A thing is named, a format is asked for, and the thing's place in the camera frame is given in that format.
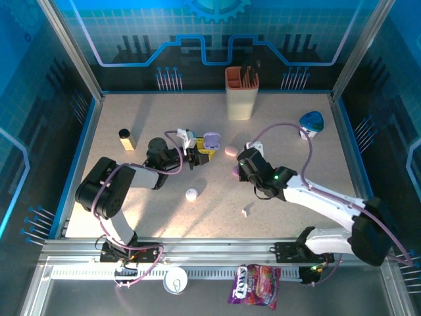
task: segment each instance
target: white cup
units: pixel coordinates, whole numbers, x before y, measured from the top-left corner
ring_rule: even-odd
[[[180,295],[187,287],[187,273],[180,267],[170,268],[164,276],[165,290],[174,295]]]

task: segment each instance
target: snack bag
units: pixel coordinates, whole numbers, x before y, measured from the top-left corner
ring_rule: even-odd
[[[269,306],[276,309],[281,268],[266,265],[238,267],[229,304]]]

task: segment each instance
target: gear graphic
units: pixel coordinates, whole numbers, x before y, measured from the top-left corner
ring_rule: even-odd
[[[41,16],[41,9],[36,0],[0,0],[0,7],[8,8],[16,22],[26,32],[37,25]]]
[[[244,13],[244,7],[250,5],[250,0],[185,0],[190,12],[197,18],[204,18],[206,22],[221,20],[228,22],[229,18],[237,18],[237,13]]]

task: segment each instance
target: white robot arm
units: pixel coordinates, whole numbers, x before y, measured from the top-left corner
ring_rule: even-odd
[[[345,196],[304,179],[286,168],[272,168],[261,152],[248,148],[237,157],[239,181],[250,182],[256,191],[266,197],[296,203],[312,209],[340,224],[343,228],[306,228],[300,235],[297,247],[313,255],[323,253],[350,253],[362,261],[379,266],[388,254],[390,237],[359,209],[367,210],[383,222],[392,233],[396,228],[385,203],[374,197],[369,201]]]
[[[121,212],[130,187],[158,190],[171,174],[169,171],[180,168],[181,164],[186,163],[193,170],[210,161],[211,153],[203,153],[197,148],[197,138],[193,132],[178,129],[176,133],[183,140],[182,148],[169,149],[164,139],[153,138],[148,144],[147,159],[142,165],[118,165],[116,161],[102,157],[76,190],[76,201],[86,211],[92,212],[93,202],[97,200],[95,216],[109,240],[105,243],[107,248],[102,251],[110,253],[106,260],[115,260],[116,253],[118,257],[130,255],[125,246],[139,246],[136,233]],[[109,181],[107,186],[102,188],[106,181]]]

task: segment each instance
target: purple cable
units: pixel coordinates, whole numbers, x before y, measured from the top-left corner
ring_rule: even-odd
[[[157,265],[159,259],[162,256],[162,253],[164,252],[164,247],[160,244],[154,245],[154,246],[144,246],[144,247],[130,247],[130,246],[126,246],[124,244],[119,243],[118,241],[116,241],[113,237],[111,237],[110,233],[107,231],[107,229],[104,227],[103,223],[101,222],[101,219],[99,218],[99,215],[97,214],[96,210],[97,210],[97,203],[99,200],[99,197],[101,196],[101,194],[104,192],[105,188],[107,187],[108,183],[110,183],[111,179],[113,178],[113,176],[124,166],[133,166],[133,167],[137,167],[137,168],[144,168],[150,171],[155,171],[157,173],[161,173],[161,174],[167,174],[167,175],[171,175],[171,174],[178,174],[181,172],[182,170],[182,166],[183,166],[183,155],[182,152],[180,151],[180,149],[177,146],[177,143],[174,141],[174,139],[172,139],[171,136],[169,136],[169,134],[176,134],[177,131],[176,130],[167,130],[166,132],[164,132],[164,135],[176,146],[176,150],[178,152],[178,155],[180,157],[180,166],[178,167],[177,171],[174,172],[167,172],[167,171],[162,171],[162,170],[157,170],[157,169],[153,169],[153,168],[149,168],[143,165],[138,165],[136,163],[122,163],[121,165],[117,166],[117,168],[115,168],[107,177],[107,179],[104,181],[103,185],[100,187],[100,189],[98,190],[97,195],[95,196],[95,198],[92,201],[92,206],[91,206],[91,212],[93,214],[93,216],[99,221],[99,226],[101,227],[101,229],[103,230],[104,234],[110,238],[111,242],[113,242],[114,244],[116,244],[117,246],[120,246],[123,249],[127,249],[127,250],[147,250],[147,249],[153,249],[153,248],[159,248],[160,252],[158,254],[158,257],[155,259],[154,263],[150,266],[149,269],[146,270],[146,272],[141,275],[139,278],[137,278],[134,281],[131,282],[127,282],[121,285],[124,286],[130,286],[133,285],[137,282],[139,282],[141,279],[143,279],[146,275],[149,274],[149,272],[151,272],[151,270],[153,268],[155,268],[155,266]]]
[[[413,266],[414,263],[412,262],[412,259],[410,258],[410,255],[408,254],[408,252],[405,250],[405,247],[402,245],[402,243],[395,237],[395,235],[393,235],[393,233],[390,231],[390,229],[388,229],[388,227],[386,225],[384,225],[381,220],[379,220],[377,217],[375,217],[373,214],[371,214],[369,211],[367,211],[366,209],[363,209],[362,207],[355,205],[353,203],[350,203],[349,201],[347,201],[346,199],[342,199],[340,197],[334,196],[333,194],[327,193],[325,191],[319,190],[317,188],[313,188],[310,186],[310,184],[305,180],[305,170],[307,168],[307,166],[310,163],[311,160],[311,156],[313,154],[313,146],[311,144],[311,139],[309,137],[309,135],[307,135],[307,133],[298,125],[293,124],[293,123],[276,123],[276,124],[272,124],[268,127],[266,127],[262,132],[260,132],[259,135],[257,135],[257,137],[251,142],[251,144],[253,144],[255,141],[257,141],[264,133],[266,133],[268,130],[270,130],[273,127],[277,127],[277,126],[292,126],[295,127],[296,129],[298,129],[299,131],[301,131],[306,139],[307,142],[309,143],[309,156],[307,157],[307,160],[305,161],[303,168],[301,169],[301,180],[303,181],[303,184],[307,187],[307,189],[309,189],[309,191],[313,191],[316,192],[318,194],[320,194],[321,196],[324,196],[325,198],[329,198],[332,199],[334,201],[337,201],[339,203],[343,203],[345,205],[348,205],[349,208],[354,207],[355,209],[357,209],[358,211],[360,211],[362,214],[365,214],[367,217],[369,217],[370,219],[372,219],[377,225],[380,226],[381,229],[384,230],[384,232],[390,237],[390,239],[392,239],[392,241],[395,243],[395,245],[399,248],[399,250],[402,252],[402,254],[404,255],[406,260],[400,259],[400,258],[396,258],[393,256],[388,256],[390,259],[396,260],[404,265],[408,265],[408,266]]]

